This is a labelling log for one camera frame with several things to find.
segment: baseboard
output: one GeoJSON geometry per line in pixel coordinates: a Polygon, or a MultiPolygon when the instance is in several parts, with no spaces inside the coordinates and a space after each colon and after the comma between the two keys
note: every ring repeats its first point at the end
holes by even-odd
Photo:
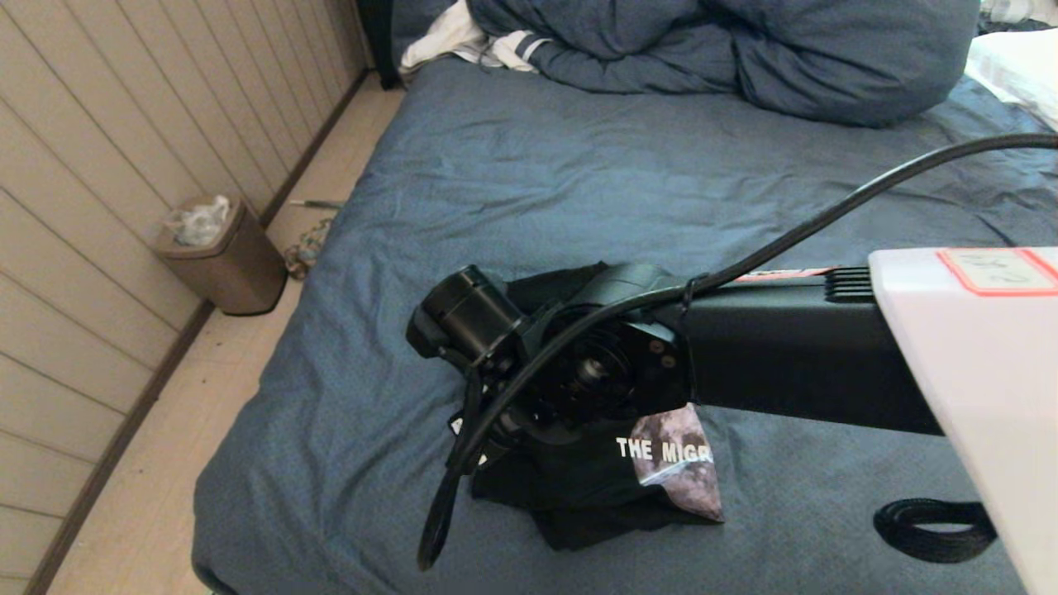
{"type": "MultiPolygon", "coordinates": [[[[261,224],[268,227],[268,224],[272,222],[272,219],[275,218],[275,215],[279,212],[279,208],[282,206],[282,203],[287,200],[291,191],[294,190],[294,186],[297,184],[298,180],[300,180],[302,175],[305,174],[309,163],[311,163],[312,159],[316,156],[316,151],[320,150],[320,146],[323,145],[324,140],[327,139],[327,134],[329,134],[331,129],[334,128],[334,124],[336,124],[339,119],[342,118],[342,113],[345,112],[345,108],[349,105],[352,96],[357,94],[357,91],[359,91],[360,87],[364,84],[364,80],[367,78],[367,70],[361,72],[360,76],[358,76],[352,85],[349,86],[349,90],[342,96],[342,100],[334,106],[334,109],[327,118],[327,121],[324,122],[320,131],[316,132],[315,138],[312,139],[312,143],[309,144],[305,154],[290,172],[290,176],[287,177],[287,180],[282,183],[275,196],[272,197],[272,200],[269,201],[268,206],[261,213],[259,217],[261,224]]],[[[190,348],[191,343],[194,343],[195,339],[198,337],[199,331],[202,330],[206,321],[209,320],[209,314],[213,313],[213,304],[209,302],[203,302],[191,315],[190,321],[184,329],[180,332],[176,343],[169,347],[169,350],[165,355],[165,359],[162,360],[161,365],[159,365],[158,369],[154,371],[147,387],[144,389],[135,404],[132,405],[131,411],[129,411],[128,416],[117,430],[117,433],[110,440],[110,445],[107,446],[107,450],[104,451],[103,457],[95,466],[95,469],[89,476],[85,487],[81,488],[80,493],[77,495],[77,500],[70,509],[70,513],[67,515],[66,519],[63,519],[62,525],[59,527],[58,535],[52,541],[52,544],[48,549],[48,554],[44,556],[44,559],[37,567],[37,572],[34,573],[33,578],[30,580],[25,595],[47,594],[52,581],[55,580],[55,575],[58,574],[59,567],[62,565],[62,560],[66,559],[67,553],[70,552],[70,547],[77,538],[80,527],[88,519],[88,513],[92,510],[92,506],[95,505],[95,501],[99,498],[99,494],[103,493],[103,488],[106,487],[107,481],[114,472],[114,468],[117,467],[117,462],[121,461],[122,455],[125,454],[125,449],[127,449],[129,443],[132,441],[132,437],[135,435],[136,430],[140,429],[143,420],[147,418],[147,414],[150,412],[154,402],[158,401],[159,396],[162,394],[162,390],[165,389],[165,385],[168,383],[172,373],[176,372],[177,366],[180,365],[180,362],[183,360],[187,349],[190,348]]]]}

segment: bed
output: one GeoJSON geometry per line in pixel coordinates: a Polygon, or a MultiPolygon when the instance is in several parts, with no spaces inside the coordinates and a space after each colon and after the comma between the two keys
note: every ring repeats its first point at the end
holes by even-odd
{"type": "MultiPolygon", "coordinates": [[[[462,491],[444,554],[416,547],[459,405],[451,366],[404,340],[416,304],[476,264],[508,280],[605,260],[713,270],[891,166],[1045,128],[968,78],[879,129],[733,94],[605,95],[441,58],[417,75],[300,304],[199,480],[196,572],[217,593],[1021,593],[1003,544],[962,564],[887,546],[894,500],[979,500],[943,437],[701,408],[727,522],[550,551],[529,516],[462,491]]],[[[915,178],[769,268],[881,248],[1047,245],[1046,151],[915,178]]]]}

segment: trash can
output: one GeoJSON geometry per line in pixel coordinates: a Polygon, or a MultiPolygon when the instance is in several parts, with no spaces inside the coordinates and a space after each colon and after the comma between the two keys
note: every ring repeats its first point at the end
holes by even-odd
{"type": "MultiPolygon", "coordinates": [[[[158,237],[156,252],[196,293],[213,302],[225,314],[263,314],[272,311],[287,283],[282,256],[244,200],[229,197],[231,209],[223,228],[205,246],[184,246],[166,228],[158,237]]],[[[188,200],[190,211],[211,204],[214,197],[188,200]]]]}

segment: floor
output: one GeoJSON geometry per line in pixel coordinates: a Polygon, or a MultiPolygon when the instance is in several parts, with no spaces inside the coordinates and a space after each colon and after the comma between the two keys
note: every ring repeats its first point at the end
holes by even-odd
{"type": "MultiPolygon", "coordinates": [[[[373,74],[291,193],[289,200],[344,201],[403,93],[373,74]]],[[[280,248],[332,212],[285,204],[269,228],[280,248]]],[[[62,563],[51,595],[203,595],[191,572],[195,480],[242,408],[302,292],[289,281],[271,313],[215,311],[163,391],[62,563]]]]}

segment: wall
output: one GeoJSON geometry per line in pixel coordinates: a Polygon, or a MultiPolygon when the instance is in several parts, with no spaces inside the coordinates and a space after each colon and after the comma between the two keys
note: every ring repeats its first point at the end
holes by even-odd
{"type": "Polygon", "coordinates": [[[161,219],[260,212],[364,66],[347,0],[0,0],[0,595],[200,304],[161,219]]]}

